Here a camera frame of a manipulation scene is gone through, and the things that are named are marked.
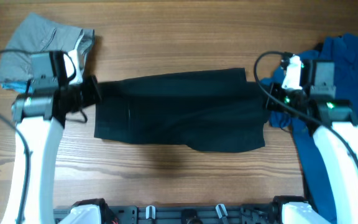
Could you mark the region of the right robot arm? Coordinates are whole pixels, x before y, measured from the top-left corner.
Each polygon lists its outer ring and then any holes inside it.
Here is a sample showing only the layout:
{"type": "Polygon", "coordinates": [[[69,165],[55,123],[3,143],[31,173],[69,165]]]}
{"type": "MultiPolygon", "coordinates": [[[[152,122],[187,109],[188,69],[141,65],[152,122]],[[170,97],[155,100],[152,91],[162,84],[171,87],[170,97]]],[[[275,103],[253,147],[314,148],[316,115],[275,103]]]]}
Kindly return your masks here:
{"type": "Polygon", "coordinates": [[[266,91],[266,107],[306,123],[328,174],[337,222],[358,223],[358,120],[351,102],[335,97],[334,63],[286,55],[280,65],[284,80],[266,91]]]}

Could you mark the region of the black shorts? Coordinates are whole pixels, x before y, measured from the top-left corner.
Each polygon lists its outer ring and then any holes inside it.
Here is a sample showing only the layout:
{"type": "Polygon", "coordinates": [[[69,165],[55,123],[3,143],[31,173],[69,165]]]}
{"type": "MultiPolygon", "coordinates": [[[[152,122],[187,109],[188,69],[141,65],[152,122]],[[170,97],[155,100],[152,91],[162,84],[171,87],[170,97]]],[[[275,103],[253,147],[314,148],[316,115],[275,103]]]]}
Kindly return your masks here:
{"type": "Polygon", "coordinates": [[[100,85],[94,136],[129,144],[186,145],[203,152],[265,146],[270,113],[243,68],[171,73],[100,85]]]}

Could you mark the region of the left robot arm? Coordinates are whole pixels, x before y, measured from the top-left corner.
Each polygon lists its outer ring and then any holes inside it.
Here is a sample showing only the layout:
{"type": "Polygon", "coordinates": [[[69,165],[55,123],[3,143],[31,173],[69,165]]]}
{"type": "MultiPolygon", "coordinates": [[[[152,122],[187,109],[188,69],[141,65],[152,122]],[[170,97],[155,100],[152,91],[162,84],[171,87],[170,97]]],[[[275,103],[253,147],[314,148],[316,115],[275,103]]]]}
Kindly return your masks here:
{"type": "Polygon", "coordinates": [[[54,223],[53,183],[57,151],[68,113],[99,103],[96,77],[83,77],[78,50],[30,57],[33,77],[12,104],[16,154],[3,223],[54,223]]]}

